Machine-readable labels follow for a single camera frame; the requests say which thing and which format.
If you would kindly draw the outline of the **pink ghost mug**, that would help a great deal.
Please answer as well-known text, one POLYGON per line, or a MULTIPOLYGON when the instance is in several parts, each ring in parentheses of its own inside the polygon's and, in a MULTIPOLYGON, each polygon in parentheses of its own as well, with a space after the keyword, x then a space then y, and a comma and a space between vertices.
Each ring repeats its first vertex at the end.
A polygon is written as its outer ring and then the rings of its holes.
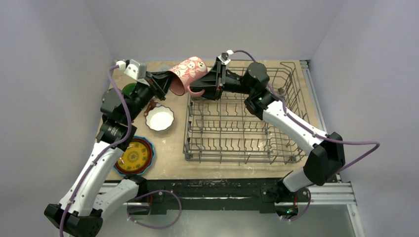
POLYGON ((205 92, 203 89, 198 89, 198 92, 193 92, 190 89, 191 83, 201 79, 208 73, 208 68, 201 58, 197 56, 190 57, 169 69, 169 72, 174 75, 169 89, 175 95, 182 96, 188 93, 193 97, 198 97, 205 92))

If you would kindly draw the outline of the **green inside floral mug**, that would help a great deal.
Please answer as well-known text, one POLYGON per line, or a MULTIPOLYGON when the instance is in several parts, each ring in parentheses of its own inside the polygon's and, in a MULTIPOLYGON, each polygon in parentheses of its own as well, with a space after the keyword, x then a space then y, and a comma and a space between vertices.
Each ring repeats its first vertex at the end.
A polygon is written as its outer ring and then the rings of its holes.
POLYGON ((122 88, 122 93, 129 96, 135 89, 136 83, 129 83, 122 88))

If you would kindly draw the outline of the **white scalloped bowl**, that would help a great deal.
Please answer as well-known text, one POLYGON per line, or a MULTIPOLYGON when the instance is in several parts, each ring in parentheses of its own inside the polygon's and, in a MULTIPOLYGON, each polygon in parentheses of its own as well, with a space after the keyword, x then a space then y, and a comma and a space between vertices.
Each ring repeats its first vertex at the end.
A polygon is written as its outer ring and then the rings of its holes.
POLYGON ((146 125, 153 131, 165 131, 170 128, 174 122, 174 112, 165 106, 158 106, 151 109, 146 119, 146 125))

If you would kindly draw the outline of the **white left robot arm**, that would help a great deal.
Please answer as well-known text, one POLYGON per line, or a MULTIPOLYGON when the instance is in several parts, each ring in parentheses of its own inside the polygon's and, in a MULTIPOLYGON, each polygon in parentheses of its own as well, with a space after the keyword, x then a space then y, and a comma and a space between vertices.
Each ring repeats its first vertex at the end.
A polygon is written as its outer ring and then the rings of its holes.
POLYGON ((44 211, 61 237, 94 237, 124 202, 141 202, 151 195, 146 180, 132 174, 103 195, 99 190, 134 138, 133 120, 153 98, 165 99, 173 79, 170 72, 147 72, 145 82, 137 82, 127 95, 111 80, 112 87, 102 96, 102 125, 90 157, 65 196, 44 211))

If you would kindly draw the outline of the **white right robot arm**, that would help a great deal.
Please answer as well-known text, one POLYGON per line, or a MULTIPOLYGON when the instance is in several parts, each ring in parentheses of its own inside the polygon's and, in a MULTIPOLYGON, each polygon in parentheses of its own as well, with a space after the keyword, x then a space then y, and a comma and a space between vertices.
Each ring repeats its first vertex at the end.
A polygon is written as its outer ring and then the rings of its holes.
POLYGON ((268 89, 270 77, 267 68, 252 62, 242 76, 230 72, 216 61, 206 75, 190 83, 190 94, 218 100, 222 93, 245 94, 248 112, 284 132, 305 152, 305 165, 286 176, 277 188, 280 199, 289 201, 299 189, 309 185, 324 185, 345 165, 342 136, 327 134, 298 117, 286 107, 284 100, 268 89))

